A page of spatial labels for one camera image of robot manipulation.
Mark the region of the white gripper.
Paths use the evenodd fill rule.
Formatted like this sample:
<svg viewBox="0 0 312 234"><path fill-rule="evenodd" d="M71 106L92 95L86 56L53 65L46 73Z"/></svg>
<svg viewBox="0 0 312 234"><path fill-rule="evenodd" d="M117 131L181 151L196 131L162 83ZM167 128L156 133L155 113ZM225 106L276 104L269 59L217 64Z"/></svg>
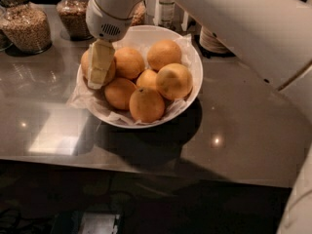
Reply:
<svg viewBox="0 0 312 234"><path fill-rule="evenodd" d="M142 1L89 0L86 23L90 33L97 38L88 51L89 88L97 90L108 83L109 70L115 54L110 42L119 41L125 36L132 24L137 6Z"/></svg>

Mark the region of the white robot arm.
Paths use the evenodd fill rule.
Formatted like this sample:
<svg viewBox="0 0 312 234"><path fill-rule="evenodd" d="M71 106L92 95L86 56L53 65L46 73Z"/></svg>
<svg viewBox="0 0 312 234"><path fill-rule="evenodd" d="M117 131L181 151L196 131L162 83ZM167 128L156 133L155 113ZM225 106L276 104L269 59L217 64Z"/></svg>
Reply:
<svg viewBox="0 0 312 234"><path fill-rule="evenodd" d="M87 26L122 39L142 0L90 0ZM299 0L174 0L312 122L312 8Z"/></svg>

